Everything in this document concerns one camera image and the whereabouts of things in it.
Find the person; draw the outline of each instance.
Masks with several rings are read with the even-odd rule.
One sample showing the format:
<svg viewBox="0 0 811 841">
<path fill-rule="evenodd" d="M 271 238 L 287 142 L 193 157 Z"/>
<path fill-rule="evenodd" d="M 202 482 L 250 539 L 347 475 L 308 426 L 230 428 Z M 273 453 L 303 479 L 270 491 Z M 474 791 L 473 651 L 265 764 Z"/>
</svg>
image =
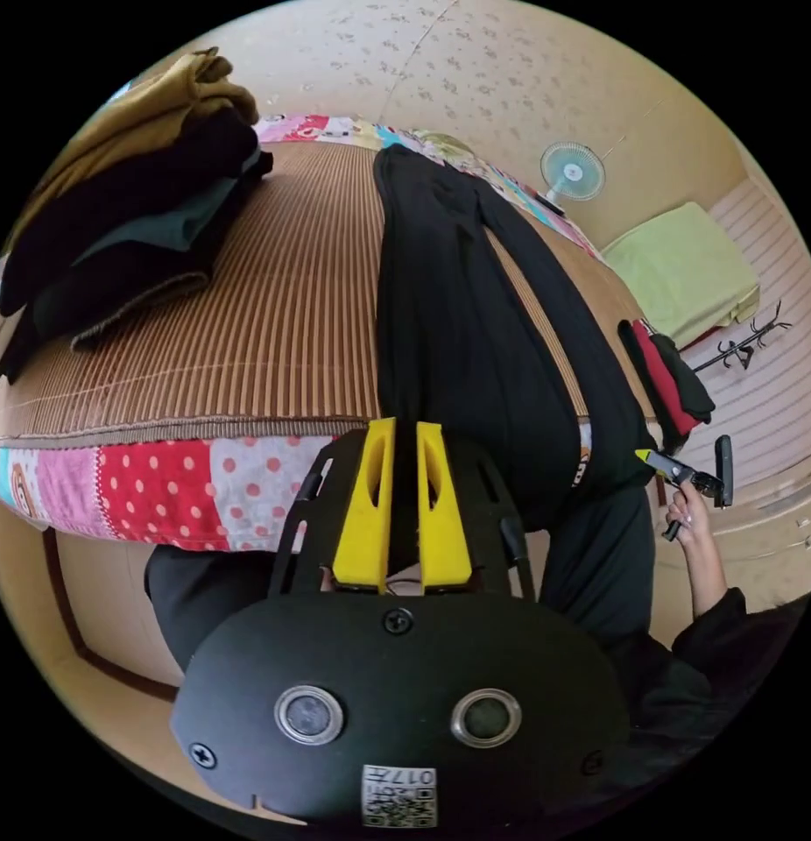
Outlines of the person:
<svg viewBox="0 0 811 841">
<path fill-rule="evenodd" d="M 655 549 L 646 498 L 631 490 L 602 500 L 553 537 L 540 600 L 596 637 L 631 715 L 627 745 L 567 815 L 625 805 L 695 756 L 752 697 L 807 607 L 810 593 L 747 611 L 744 593 L 727 584 L 706 502 L 689 482 L 666 512 L 666 523 L 675 521 L 692 622 L 670 650 L 649 633 Z"/>
<path fill-rule="evenodd" d="M 807 604 L 804 596 L 748 613 L 742 591 L 726 582 L 709 511 L 689 483 L 667 512 L 675 519 L 693 621 L 670 650 L 650 634 L 655 538 L 643 488 L 589 501 L 550 533 L 539 601 L 609 656 L 631 719 L 630 739 L 596 792 L 567 803 L 567 814 L 640 791 L 697 753 L 758 687 Z M 266 597 L 273 562 L 269 552 L 155 548 L 145 591 L 182 671 L 224 619 Z"/>
</svg>

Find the bed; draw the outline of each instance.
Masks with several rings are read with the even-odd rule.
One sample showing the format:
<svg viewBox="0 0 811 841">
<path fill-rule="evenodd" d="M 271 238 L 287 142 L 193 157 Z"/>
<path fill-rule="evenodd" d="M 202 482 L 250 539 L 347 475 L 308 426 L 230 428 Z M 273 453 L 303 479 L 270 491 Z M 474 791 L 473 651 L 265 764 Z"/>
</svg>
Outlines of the bed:
<svg viewBox="0 0 811 841">
<path fill-rule="evenodd" d="M 212 286 L 125 323 L 93 353 L 47 346 L 0 381 L 0 499 L 40 527 L 188 549 L 273 550 L 320 448 L 379 417 L 374 317 L 383 214 L 376 151 L 402 143 L 487 180 L 575 281 L 655 419 L 617 339 L 638 304 L 569 220 L 454 138 L 352 117 L 267 117 L 268 189 L 230 232 Z M 571 366 L 497 247 L 593 442 Z"/>
</svg>

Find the hand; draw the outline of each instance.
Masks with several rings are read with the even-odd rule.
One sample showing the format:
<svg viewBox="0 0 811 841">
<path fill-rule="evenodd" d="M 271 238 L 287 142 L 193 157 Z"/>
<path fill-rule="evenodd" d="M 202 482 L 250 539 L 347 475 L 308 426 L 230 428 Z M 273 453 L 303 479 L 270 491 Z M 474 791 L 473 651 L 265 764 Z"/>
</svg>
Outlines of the hand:
<svg viewBox="0 0 811 841">
<path fill-rule="evenodd" d="M 666 522 L 675 521 L 681 524 L 680 531 L 677 532 L 677 541 L 684 548 L 712 537 L 709 509 L 691 482 L 683 482 L 674 494 L 674 502 L 668 507 Z"/>
<path fill-rule="evenodd" d="M 321 592 L 331 593 L 335 589 L 335 576 L 329 567 L 321 567 Z"/>
</svg>

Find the wall fan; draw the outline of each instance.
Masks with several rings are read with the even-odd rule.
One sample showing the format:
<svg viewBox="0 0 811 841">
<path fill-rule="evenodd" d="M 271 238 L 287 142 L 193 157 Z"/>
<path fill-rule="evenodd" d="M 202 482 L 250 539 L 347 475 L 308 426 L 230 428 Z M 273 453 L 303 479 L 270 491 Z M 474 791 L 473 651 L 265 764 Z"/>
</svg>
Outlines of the wall fan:
<svg viewBox="0 0 811 841">
<path fill-rule="evenodd" d="M 571 141 L 552 143 L 539 160 L 539 169 L 549 186 L 546 202 L 558 213 L 559 195 L 574 201 L 594 199 L 604 186 L 604 164 L 587 146 Z"/>
</svg>

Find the qr code label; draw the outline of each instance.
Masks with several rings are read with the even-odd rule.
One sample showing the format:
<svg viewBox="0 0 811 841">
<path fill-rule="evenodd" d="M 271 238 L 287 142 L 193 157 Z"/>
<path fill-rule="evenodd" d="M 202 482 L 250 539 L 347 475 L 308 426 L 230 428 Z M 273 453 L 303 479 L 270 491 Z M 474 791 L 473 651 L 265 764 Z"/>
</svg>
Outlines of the qr code label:
<svg viewBox="0 0 811 841">
<path fill-rule="evenodd" d="M 434 768 L 364 766 L 362 819 L 365 826 L 392 829 L 424 830 L 437 826 L 437 773 Z"/>
</svg>

